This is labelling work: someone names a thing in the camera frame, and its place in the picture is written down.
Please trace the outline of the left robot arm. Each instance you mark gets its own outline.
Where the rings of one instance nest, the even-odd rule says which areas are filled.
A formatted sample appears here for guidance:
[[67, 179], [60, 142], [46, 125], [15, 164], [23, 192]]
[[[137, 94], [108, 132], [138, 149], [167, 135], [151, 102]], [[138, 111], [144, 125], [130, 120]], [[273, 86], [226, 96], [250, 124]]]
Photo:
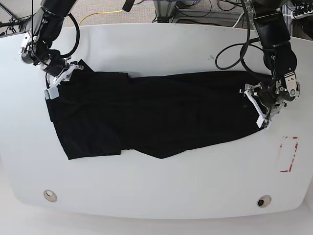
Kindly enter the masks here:
[[[256, 123], [260, 128], [269, 126], [274, 115], [300, 96], [300, 84], [295, 74], [297, 58], [291, 48], [291, 36], [280, 10], [284, 3], [283, 0], [241, 1], [242, 16], [247, 23], [246, 42], [241, 44], [236, 62], [228, 67], [217, 66], [220, 70], [228, 70], [240, 63], [259, 80], [257, 85], [246, 84], [239, 92], [248, 98], [256, 110]], [[244, 61], [248, 47], [256, 42], [261, 44], [264, 64], [271, 72], [270, 78], [253, 72]]]

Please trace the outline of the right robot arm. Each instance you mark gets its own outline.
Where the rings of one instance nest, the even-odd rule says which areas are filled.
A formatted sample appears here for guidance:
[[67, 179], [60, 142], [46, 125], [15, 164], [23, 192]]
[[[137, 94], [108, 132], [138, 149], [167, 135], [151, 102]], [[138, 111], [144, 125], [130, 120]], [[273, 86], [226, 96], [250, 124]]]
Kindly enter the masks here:
[[[83, 70], [78, 62], [68, 63], [80, 42], [80, 29], [71, 10], [75, 0], [43, 0], [37, 12], [32, 12], [26, 20], [26, 35], [20, 48], [21, 60], [26, 64], [39, 66], [45, 72], [46, 86], [58, 86], [61, 81], [69, 81], [74, 70]], [[52, 49], [53, 42], [61, 33], [64, 19], [69, 17], [74, 23], [76, 38], [73, 49], [61, 54]]]

